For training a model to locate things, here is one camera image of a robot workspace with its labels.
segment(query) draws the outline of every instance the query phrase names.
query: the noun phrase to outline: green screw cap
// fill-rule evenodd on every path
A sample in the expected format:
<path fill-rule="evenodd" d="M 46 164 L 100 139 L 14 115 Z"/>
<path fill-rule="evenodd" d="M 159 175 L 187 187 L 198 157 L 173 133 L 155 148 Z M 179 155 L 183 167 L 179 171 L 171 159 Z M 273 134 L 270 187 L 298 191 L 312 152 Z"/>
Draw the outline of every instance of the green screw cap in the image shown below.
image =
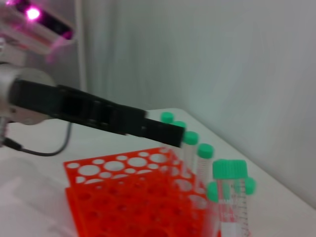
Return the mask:
<path fill-rule="evenodd" d="M 163 112 L 161 114 L 160 120 L 161 122 L 164 122 L 164 123 L 173 123 L 174 115 L 173 113 L 170 113 L 170 112 Z"/>
<path fill-rule="evenodd" d="M 220 159 L 213 163 L 214 179 L 245 179 L 247 177 L 247 163 L 244 160 Z"/>
<path fill-rule="evenodd" d="M 247 195 L 253 195 L 257 189 L 256 181 L 251 177 L 246 178 L 245 179 L 245 189 L 246 189 Z"/>
<path fill-rule="evenodd" d="M 214 148 L 206 143 L 200 144 L 197 149 L 197 155 L 203 159 L 211 159 L 214 154 Z"/>
<path fill-rule="evenodd" d="M 198 143 L 198 134 L 196 132 L 186 132 L 184 135 L 184 143 L 196 145 Z"/>
<path fill-rule="evenodd" d="M 181 121 L 175 121 L 172 124 L 175 125 L 175 126 L 178 126 L 178 127 L 183 127 L 183 128 L 187 127 L 186 123 L 185 122 L 181 122 Z"/>
<path fill-rule="evenodd" d="M 217 191 L 217 183 L 210 182 L 207 185 L 207 198 L 212 202 L 218 202 L 218 191 Z"/>

